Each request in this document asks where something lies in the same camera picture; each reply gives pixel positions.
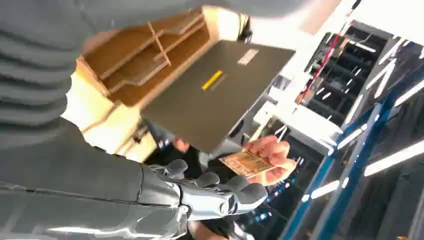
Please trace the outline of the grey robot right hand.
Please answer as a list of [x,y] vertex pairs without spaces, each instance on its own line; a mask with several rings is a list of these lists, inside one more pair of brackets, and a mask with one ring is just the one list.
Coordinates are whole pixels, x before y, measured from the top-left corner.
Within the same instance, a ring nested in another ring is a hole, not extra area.
[[0,222],[8,234],[60,237],[63,223],[93,222],[143,238],[127,217],[173,214],[177,195],[146,165],[89,145],[62,117],[76,59],[98,32],[215,6],[282,17],[303,0],[3,0],[0,3]]

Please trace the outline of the person's hand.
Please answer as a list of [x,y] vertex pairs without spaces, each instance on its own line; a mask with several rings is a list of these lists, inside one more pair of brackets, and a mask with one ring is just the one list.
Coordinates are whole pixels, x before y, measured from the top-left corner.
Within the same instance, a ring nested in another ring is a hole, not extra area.
[[259,183],[263,186],[275,185],[285,180],[296,168],[296,161],[288,158],[290,144],[287,141],[278,141],[276,136],[270,135],[249,142],[243,151],[264,158],[274,168],[248,178],[250,183]]
[[173,138],[172,145],[181,153],[186,153],[190,148],[190,144],[178,136]]

